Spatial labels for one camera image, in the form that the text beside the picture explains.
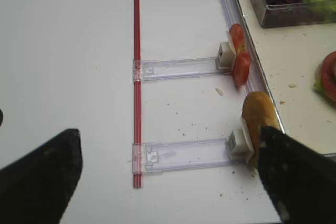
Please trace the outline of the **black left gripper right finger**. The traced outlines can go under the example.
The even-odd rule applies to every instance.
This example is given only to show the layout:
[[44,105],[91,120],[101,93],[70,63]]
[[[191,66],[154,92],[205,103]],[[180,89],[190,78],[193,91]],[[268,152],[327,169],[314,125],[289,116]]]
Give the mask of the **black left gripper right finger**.
[[271,126],[259,143],[259,177],[281,222],[335,223],[335,161]]

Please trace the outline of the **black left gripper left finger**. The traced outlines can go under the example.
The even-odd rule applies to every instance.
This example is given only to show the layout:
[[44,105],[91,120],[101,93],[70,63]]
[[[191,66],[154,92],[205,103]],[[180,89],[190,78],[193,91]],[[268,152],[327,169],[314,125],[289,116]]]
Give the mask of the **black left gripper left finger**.
[[1,223],[60,223],[83,169],[78,129],[66,129],[1,169]]

